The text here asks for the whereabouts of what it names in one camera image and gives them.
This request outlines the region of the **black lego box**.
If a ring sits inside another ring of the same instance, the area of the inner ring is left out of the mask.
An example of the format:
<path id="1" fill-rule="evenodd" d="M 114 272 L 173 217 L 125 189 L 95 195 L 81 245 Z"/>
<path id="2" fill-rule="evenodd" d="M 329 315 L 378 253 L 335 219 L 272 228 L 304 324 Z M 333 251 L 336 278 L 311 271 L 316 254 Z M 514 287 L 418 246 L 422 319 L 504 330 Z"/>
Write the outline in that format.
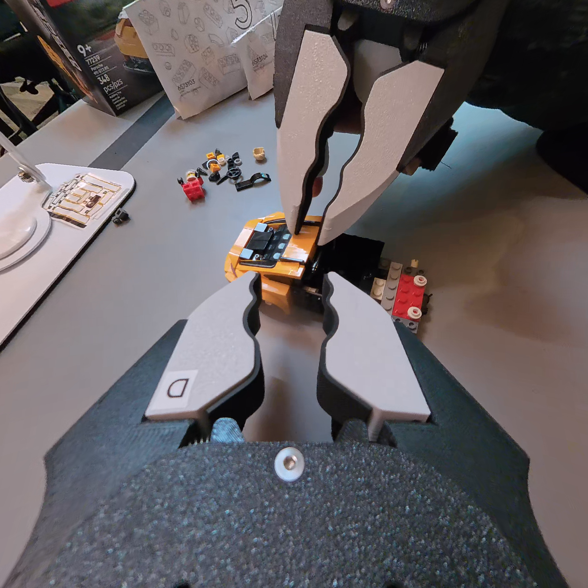
<path id="1" fill-rule="evenodd" d="M 129 1 L 22 1 L 30 31 L 85 101 L 118 116 L 161 92 Z"/>

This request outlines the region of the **yellow lego car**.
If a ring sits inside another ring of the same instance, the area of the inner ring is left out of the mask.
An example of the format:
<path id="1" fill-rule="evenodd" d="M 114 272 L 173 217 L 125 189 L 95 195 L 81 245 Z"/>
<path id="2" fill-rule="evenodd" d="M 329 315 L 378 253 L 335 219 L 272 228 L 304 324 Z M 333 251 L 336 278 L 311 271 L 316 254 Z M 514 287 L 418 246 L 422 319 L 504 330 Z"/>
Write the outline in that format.
<path id="1" fill-rule="evenodd" d="M 376 300 L 394 321 L 417 332 L 430 299 L 418 261 L 391 261 L 381 257 L 383 242 L 347 233 L 320 246 L 321 221 L 322 217 L 306 216 L 296 235 L 282 212 L 250 220 L 226 257 L 227 280 L 257 272 L 265 303 L 287 314 L 296 306 L 323 313 L 323 278 L 335 272 Z"/>

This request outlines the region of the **red lego minifigure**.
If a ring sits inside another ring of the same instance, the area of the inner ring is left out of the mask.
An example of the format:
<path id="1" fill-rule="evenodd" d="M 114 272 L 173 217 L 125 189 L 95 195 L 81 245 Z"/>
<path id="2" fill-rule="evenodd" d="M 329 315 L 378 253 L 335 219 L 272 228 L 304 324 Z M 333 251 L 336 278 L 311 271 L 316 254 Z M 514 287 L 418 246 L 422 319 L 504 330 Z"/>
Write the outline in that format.
<path id="1" fill-rule="evenodd" d="M 178 178 L 177 181 L 190 202 L 196 202 L 205 198 L 203 178 L 198 171 L 188 170 L 185 178 Z"/>

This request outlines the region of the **black curved lego piece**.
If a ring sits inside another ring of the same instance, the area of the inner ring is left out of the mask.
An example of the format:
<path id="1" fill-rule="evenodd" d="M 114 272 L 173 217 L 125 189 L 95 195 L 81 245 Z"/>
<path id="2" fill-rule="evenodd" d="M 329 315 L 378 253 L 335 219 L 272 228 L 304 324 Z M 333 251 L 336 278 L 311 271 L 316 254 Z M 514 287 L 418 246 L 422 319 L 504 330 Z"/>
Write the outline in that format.
<path id="1" fill-rule="evenodd" d="M 254 173 L 249 179 L 235 183 L 235 188 L 238 192 L 249 189 L 261 183 L 271 182 L 271 178 L 267 173 L 257 172 Z"/>

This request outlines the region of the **small white printed paper bag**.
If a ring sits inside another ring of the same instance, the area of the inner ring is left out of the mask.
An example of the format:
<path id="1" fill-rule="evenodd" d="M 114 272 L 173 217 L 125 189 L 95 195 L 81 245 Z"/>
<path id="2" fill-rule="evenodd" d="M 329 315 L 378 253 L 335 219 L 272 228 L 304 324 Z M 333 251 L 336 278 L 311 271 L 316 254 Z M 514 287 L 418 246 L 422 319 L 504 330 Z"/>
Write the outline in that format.
<path id="1" fill-rule="evenodd" d="M 273 88 L 275 42 L 282 6 L 237 37 L 231 46 L 242 64 L 250 98 L 255 100 Z"/>

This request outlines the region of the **pile of small lego pieces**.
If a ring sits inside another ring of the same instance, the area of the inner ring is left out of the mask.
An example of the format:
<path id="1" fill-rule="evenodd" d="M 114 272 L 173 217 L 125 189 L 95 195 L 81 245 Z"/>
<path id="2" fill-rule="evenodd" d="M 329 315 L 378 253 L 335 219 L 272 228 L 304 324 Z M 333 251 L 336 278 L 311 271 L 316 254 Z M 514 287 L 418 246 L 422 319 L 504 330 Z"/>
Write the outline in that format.
<path id="1" fill-rule="evenodd" d="M 208 177 L 209 181 L 219 185 L 224 181 L 236 182 L 242 176 L 242 160 L 239 152 L 226 156 L 221 150 L 216 149 L 206 154 L 206 160 L 197 169 L 201 176 Z"/>

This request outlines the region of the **sticker sheet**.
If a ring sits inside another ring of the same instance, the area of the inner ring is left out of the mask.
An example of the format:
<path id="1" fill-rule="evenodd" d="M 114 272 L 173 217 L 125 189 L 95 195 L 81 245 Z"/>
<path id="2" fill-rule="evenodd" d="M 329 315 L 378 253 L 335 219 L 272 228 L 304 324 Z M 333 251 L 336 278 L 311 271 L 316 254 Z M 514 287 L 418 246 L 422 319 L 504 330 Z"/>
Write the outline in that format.
<path id="1" fill-rule="evenodd" d="M 49 194 L 42 208 L 51 218 L 84 229 L 102 217 L 122 193 L 121 185 L 92 173 L 77 174 Z"/>

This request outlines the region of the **large white printed paper bag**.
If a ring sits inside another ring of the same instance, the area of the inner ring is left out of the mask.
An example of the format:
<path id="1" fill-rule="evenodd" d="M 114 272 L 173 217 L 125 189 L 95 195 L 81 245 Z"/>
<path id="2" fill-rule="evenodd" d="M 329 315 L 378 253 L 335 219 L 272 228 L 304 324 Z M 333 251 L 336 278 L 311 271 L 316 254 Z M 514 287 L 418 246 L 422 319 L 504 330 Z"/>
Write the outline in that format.
<path id="1" fill-rule="evenodd" d="M 231 43 L 283 1 L 135 1 L 124 11 L 179 118 L 247 88 Z"/>

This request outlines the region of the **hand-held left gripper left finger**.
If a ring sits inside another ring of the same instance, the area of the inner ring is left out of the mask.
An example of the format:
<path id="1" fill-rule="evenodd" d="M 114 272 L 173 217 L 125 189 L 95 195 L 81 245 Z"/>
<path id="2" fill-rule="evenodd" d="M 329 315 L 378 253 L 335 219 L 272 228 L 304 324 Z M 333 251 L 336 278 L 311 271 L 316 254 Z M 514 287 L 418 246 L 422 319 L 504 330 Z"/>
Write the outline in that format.
<path id="1" fill-rule="evenodd" d="M 208 436 L 221 417 L 243 429 L 264 398 L 256 334 L 261 276 L 246 272 L 188 317 L 146 409 L 148 420 L 193 419 Z"/>

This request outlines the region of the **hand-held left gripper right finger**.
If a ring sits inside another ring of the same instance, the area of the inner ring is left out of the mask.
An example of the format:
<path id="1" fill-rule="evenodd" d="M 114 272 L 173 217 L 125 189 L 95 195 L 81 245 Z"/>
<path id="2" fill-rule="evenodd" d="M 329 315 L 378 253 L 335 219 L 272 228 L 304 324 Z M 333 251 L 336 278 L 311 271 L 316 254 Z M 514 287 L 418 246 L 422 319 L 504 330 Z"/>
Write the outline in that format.
<path id="1" fill-rule="evenodd" d="M 367 424 L 376 441 L 386 421 L 426 422 L 430 408 L 390 316 L 337 273 L 323 281 L 323 341 L 317 398 L 332 418 Z"/>

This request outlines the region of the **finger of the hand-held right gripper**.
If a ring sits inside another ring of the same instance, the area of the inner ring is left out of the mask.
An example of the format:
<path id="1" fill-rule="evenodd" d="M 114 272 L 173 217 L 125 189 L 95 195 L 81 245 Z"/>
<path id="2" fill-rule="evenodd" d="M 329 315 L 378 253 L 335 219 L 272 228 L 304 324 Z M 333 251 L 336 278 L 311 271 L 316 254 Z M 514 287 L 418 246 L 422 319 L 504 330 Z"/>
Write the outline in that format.
<path id="1" fill-rule="evenodd" d="M 443 74 L 442 68 L 414 61 L 375 80 L 364 104 L 361 140 L 325 210 L 319 246 L 351 227 L 398 177 L 401 158 Z"/>
<path id="2" fill-rule="evenodd" d="M 349 77 L 349 61 L 337 39 L 305 30 L 277 130 L 278 183 L 291 234 L 300 231 L 310 205 L 313 177 L 325 158 L 320 134 L 340 104 Z"/>

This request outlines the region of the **person's right forearm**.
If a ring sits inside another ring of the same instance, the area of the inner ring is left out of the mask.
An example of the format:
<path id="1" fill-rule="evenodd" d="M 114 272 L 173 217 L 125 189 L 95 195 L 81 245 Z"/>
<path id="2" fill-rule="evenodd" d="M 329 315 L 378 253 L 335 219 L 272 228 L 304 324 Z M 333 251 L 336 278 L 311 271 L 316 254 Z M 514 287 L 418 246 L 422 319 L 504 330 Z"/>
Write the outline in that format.
<path id="1" fill-rule="evenodd" d="M 510 1 L 467 96 L 541 129 L 541 158 L 587 193 L 587 1 Z"/>

